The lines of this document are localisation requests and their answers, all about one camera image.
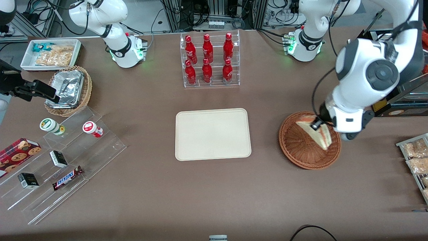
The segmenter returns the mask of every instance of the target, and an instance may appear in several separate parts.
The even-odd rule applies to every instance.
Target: packaged bread
[[[428,157],[428,147],[423,139],[403,144],[403,149],[408,157]]]
[[[428,147],[425,144],[424,139],[419,139],[413,142],[413,147],[415,149],[415,152],[419,154],[419,156],[423,155],[425,156],[428,151]]]
[[[422,183],[424,184],[425,187],[428,187],[428,177],[422,178]]]
[[[413,158],[409,160],[409,167],[414,174],[428,173],[428,158]]]
[[[403,144],[403,149],[408,157],[415,157],[415,148],[413,147],[413,143]]]
[[[424,190],[422,190],[422,194],[426,199],[428,199],[428,188],[425,188]]]
[[[73,56],[72,45],[51,45],[51,50],[42,50],[36,59],[37,65],[67,67]]]

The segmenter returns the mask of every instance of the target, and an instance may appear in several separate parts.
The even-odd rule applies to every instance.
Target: red label bottle
[[[186,55],[187,58],[192,62],[192,64],[196,64],[198,62],[198,57],[196,57],[196,48],[192,43],[192,38],[187,35],[186,39]]]
[[[210,35],[204,34],[204,45],[202,46],[204,51],[204,58],[207,58],[210,63],[214,61],[213,44],[210,41]]]
[[[185,62],[186,68],[184,72],[186,72],[186,78],[190,85],[196,85],[196,72],[192,66],[190,60],[186,60]]]
[[[233,68],[230,65],[230,59],[226,59],[224,61],[224,66],[223,66],[223,83],[224,84],[230,84],[232,82],[232,72],[233,72]]]
[[[213,78],[213,69],[207,58],[204,59],[204,66],[202,66],[202,73],[204,74],[204,82],[209,84]]]
[[[232,34],[226,33],[226,41],[223,45],[223,59],[226,61],[226,59],[233,57],[233,42],[232,42]]]

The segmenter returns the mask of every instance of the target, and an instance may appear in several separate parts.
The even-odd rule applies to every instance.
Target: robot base
[[[284,46],[284,53],[285,55],[293,56],[298,61],[309,62],[321,51],[322,42],[319,44],[318,48],[307,50],[299,40],[299,33],[301,31],[301,29],[298,29],[294,32],[289,32],[288,35],[282,38],[282,43],[287,45]]]
[[[126,52],[124,57],[115,57],[110,51],[113,60],[122,68],[131,68],[140,61],[146,60],[147,42],[143,42],[134,36],[128,36],[128,38],[131,40],[131,48]]]

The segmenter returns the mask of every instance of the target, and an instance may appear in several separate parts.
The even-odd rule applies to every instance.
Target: beige tray
[[[250,154],[245,109],[183,111],[175,117],[175,157],[179,161],[242,158]]]

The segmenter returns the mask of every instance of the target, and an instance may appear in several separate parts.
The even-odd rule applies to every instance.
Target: small black box
[[[65,160],[64,155],[60,151],[51,151],[49,153],[51,155],[51,159],[53,161],[53,164],[60,168],[66,168],[67,167],[67,161]]]
[[[23,188],[36,189],[39,187],[36,177],[32,173],[23,172],[18,175],[18,179],[21,182]]]

